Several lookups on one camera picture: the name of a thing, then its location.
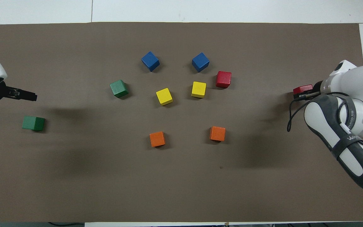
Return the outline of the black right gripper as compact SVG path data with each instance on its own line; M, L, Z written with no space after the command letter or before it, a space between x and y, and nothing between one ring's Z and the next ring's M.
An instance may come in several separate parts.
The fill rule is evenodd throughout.
M308 101L311 99L314 99L315 97L319 96L321 94L321 85L323 81L319 81L314 84L314 92L308 93L308 92L301 92L294 94L294 100L295 101Z

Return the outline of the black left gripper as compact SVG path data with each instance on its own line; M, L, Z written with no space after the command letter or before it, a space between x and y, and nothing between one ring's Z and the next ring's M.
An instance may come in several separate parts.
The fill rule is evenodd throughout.
M34 92L29 92L25 90L18 89L7 86L6 83L0 82L0 100L2 98L16 99L16 100L27 100L35 102L37 100L37 95Z

